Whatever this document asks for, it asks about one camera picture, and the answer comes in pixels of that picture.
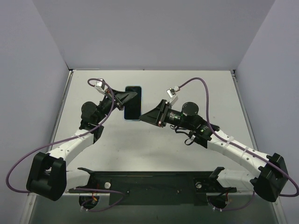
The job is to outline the black smartphone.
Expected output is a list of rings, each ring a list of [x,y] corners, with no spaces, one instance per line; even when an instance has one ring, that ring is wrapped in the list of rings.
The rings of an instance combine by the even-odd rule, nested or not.
[[[142,88],[140,86],[126,86],[125,91],[136,92],[137,95],[124,108],[125,120],[139,120],[142,113]]]

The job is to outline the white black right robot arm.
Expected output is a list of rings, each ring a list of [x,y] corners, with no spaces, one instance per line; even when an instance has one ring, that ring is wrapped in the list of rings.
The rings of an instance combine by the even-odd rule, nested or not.
[[[176,129],[188,130],[188,138],[204,148],[214,150],[245,168],[234,171],[217,168],[214,176],[209,178],[209,187],[214,191],[222,188],[254,191],[262,199],[275,202],[280,195],[287,178],[284,158],[258,152],[226,135],[218,126],[208,126],[198,115],[199,107],[193,102],[184,103],[181,111],[175,111],[162,100],[157,107],[140,116],[140,120],[158,127],[166,124]]]

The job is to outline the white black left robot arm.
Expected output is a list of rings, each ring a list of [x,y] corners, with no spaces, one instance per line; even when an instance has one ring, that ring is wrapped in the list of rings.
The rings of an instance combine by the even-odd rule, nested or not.
[[[47,152],[37,153],[31,165],[26,189],[52,201],[58,200],[70,189],[81,187],[91,192],[96,180],[83,168],[67,170],[67,166],[86,148],[93,145],[102,135],[103,122],[114,109],[122,111],[136,92],[105,90],[104,98],[98,105],[88,101],[81,107],[81,122],[74,136]]]

